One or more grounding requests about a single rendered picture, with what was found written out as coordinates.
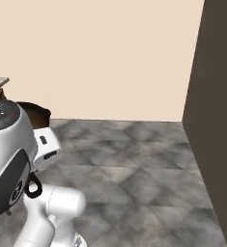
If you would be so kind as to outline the dark brown tall cabinet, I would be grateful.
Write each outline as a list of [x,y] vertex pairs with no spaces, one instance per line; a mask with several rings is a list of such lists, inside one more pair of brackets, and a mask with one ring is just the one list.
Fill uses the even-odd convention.
[[227,0],[204,0],[183,125],[227,242]]

